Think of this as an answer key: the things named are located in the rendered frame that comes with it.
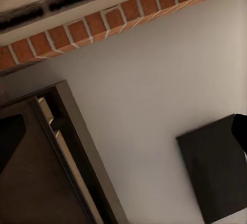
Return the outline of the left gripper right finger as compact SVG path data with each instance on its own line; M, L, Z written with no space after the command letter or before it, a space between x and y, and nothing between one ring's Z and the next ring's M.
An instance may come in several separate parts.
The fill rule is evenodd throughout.
M247 155L247 115L235 115L232 123L232 133Z

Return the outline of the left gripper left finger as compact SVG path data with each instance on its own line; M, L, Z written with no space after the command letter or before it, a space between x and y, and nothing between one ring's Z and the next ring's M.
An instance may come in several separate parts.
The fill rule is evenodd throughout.
M21 114L0 119L0 174L26 134Z

